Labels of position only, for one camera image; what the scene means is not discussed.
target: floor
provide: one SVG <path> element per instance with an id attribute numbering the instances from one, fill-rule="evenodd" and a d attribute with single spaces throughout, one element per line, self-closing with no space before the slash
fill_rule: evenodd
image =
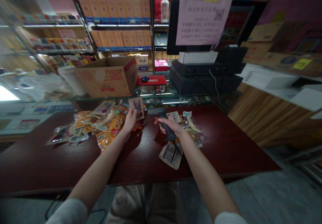
<path id="1" fill-rule="evenodd" d="M 227 185 L 245 220 L 249 224 L 320 223 L 322 187 L 286 162 L 278 150 L 265 151 L 281 166 L 282 171 L 254 175 Z M 189 180 L 179 184 L 187 222 L 212 223 L 196 183 Z M 105 189 L 93 210 L 108 210 L 115 192 L 115 187 Z M 23 198 L 1 199 L 0 223 L 45 223 L 45 212 L 51 202 Z M 103 216 L 103 212 L 93 213 L 87 223 L 99 224 Z"/>

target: pink box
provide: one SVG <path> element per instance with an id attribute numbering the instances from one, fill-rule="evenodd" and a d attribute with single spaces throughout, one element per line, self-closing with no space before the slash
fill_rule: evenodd
<path id="1" fill-rule="evenodd" d="M 168 71 L 169 66 L 166 59 L 154 60 L 155 71 Z"/>

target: barcode scanner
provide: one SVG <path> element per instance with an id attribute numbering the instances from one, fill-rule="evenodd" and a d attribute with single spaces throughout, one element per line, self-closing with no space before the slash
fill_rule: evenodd
<path id="1" fill-rule="evenodd" d="M 157 118 L 167 118 L 166 115 L 166 110 L 165 108 L 149 108 L 148 109 L 148 115 L 152 117 L 157 117 Z M 175 147 L 175 149 L 178 151 L 178 153 L 181 155 L 177 144 L 175 143 L 175 139 L 177 138 L 176 135 L 174 134 L 173 130 L 165 123 L 160 122 L 161 126 L 165 129 L 166 132 L 166 137 L 165 141 L 171 141 Z"/>

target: product box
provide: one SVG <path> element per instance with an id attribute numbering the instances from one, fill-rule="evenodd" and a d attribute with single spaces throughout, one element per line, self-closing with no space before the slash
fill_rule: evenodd
<path id="1" fill-rule="evenodd" d="M 96 0 L 102 16 L 102 23 L 111 23 L 106 0 Z"/>
<path id="2" fill-rule="evenodd" d="M 115 0 L 118 20 L 122 24 L 127 24 L 124 0 Z"/>
<path id="3" fill-rule="evenodd" d="M 268 52 L 260 65 L 298 75 L 322 76 L 321 54 Z"/>
<path id="4" fill-rule="evenodd" d="M 118 15 L 115 0 L 106 0 L 108 12 L 110 13 L 111 22 L 118 24 Z"/>
<path id="5" fill-rule="evenodd" d="M 119 51 L 124 51 L 124 43 L 123 43 L 123 37 L 122 37 L 122 32 L 121 31 L 113 31 L 116 45 L 117 45 L 117 50 Z"/>
<path id="6" fill-rule="evenodd" d="M 168 71 L 169 65 L 166 59 L 154 60 L 155 71 Z"/>
<path id="7" fill-rule="evenodd" d="M 292 40 L 304 26 L 304 22 L 276 22 L 257 25 L 247 41 Z"/>
<path id="8" fill-rule="evenodd" d="M 135 23 L 134 9 L 132 0 L 124 0 L 127 23 Z"/>
<path id="9" fill-rule="evenodd" d="M 241 47 L 247 47 L 248 51 L 243 59 L 244 63 L 259 65 L 268 52 L 284 51 L 291 41 L 276 42 L 242 42 Z"/>
<path id="10" fill-rule="evenodd" d="M 86 21 L 87 22 L 94 22 L 93 13 L 91 11 L 91 7 L 90 7 L 88 0 L 78 0 L 78 1 L 79 1 L 79 4 L 83 10 Z"/>
<path id="11" fill-rule="evenodd" d="M 149 70 L 149 55 L 136 55 L 135 59 L 137 61 L 138 71 Z"/>
<path id="12" fill-rule="evenodd" d="M 133 56 L 106 57 L 75 68 L 91 98 L 129 97 L 138 79 Z"/>
<path id="13" fill-rule="evenodd" d="M 143 17 L 142 17 L 142 3 L 141 3 L 141 0 L 132 0 L 132 2 L 133 2 L 135 23 L 142 24 L 143 23 Z"/>
<path id="14" fill-rule="evenodd" d="M 95 23 L 100 23 L 102 22 L 102 15 L 100 12 L 100 8 L 98 6 L 98 3 L 96 0 L 88 0 L 89 4 L 90 4 L 90 8 L 94 17 L 94 22 Z"/>
<path id="15" fill-rule="evenodd" d="M 141 0 L 141 5 L 142 5 L 143 23 L 150 23 L 151 21 L 150 0 Z"/>
<path id="16" fill-rule="evenodd" d="M 107 35 L 111 51 L 117 51 L 117 43 L 116 43 L 113 31 L 106 31 L 105 33 Z"/>
<path id="17" fill-rule="evenodd" d="M 143 31 L 144 34 L 144 44 L 146 50 L 151 50 L 151 31 Z"/>
<path id="18" fill-rule="evenodd" d="M 129 31 L 122 31 L 123 43 L 126 51 L 132 50 L 131 35 Z"/>
<path id="19" fill-rule="evenodd" d="M 179 52 L 179 62 L 182 64 L 214 63 L 218 52 Z"/>
<path id="20" fill-rule="evenodd" d="M 144 50 L 145 49 L 144 32 L 143 31 L 137 31 L 137 38 L 138 38 L 139 50 Z"/>
<path id="21" fill-rule="evenodd" d="M 95 45 L 99 51 L 104 51 L 104 47 L 101 41 L 101 38 L 98 34 L 98 31 L 91 31 L 91 36 L 95 42 Z"/>
<path id="22" fill-rule="evenodd" d="M 111 47 L 110 47 L 110 43 L 108 41 L 106 31 L 99 31 L 98 34 L 100 36 L 102 45 L 104 47 L 104 51 L 111 51 Z"/>
<path id="23" fill-rule="evenodd" d="M 136 31 L 129 31 L 129 33 L 130 33 L 130 38 L 131 38 L 132 50 L 138 50 L 139 45 L 138 45 L 137 32 Z"/>

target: sleeve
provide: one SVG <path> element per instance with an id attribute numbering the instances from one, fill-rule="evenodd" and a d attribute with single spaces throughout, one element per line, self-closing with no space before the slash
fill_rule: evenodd
<path id="1" fill-rule="evenodd" d="M 214 224 L 247 224 L 247 222 L 237 213 L 222 212 L 216 217 Z"/>
<path id="2" fill-rule="evenodd" d="M 61 204 L 46 224 L 86 224 L 87 207 L 79 199 L 68 199 Z"/>

